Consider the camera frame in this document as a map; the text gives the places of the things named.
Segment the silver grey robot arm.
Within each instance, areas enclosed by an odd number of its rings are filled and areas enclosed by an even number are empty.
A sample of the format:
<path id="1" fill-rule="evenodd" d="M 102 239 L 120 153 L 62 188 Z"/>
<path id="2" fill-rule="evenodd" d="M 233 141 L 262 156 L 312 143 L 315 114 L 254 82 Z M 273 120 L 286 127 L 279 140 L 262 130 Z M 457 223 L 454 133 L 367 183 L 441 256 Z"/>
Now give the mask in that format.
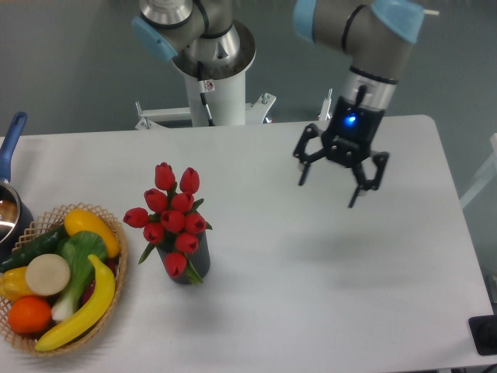
<path id="1" fill-rule="evenodd" d="M 184 77 L 196 127 L 248 121 L 245 73 L 255 59 L 249 29 L 230 1 L 142 1 L 132 28 L 143 47 L 171 61 Z M 294 156 L 304 171 L 319 159 L 350 169 L 356 193 L 377 190 L 388 162 L 372 141 L 415 45 L 424 19 L 409 1 L 299 1 L 296 34 L 351 57 L 328 127 L 309 124 Z"/>

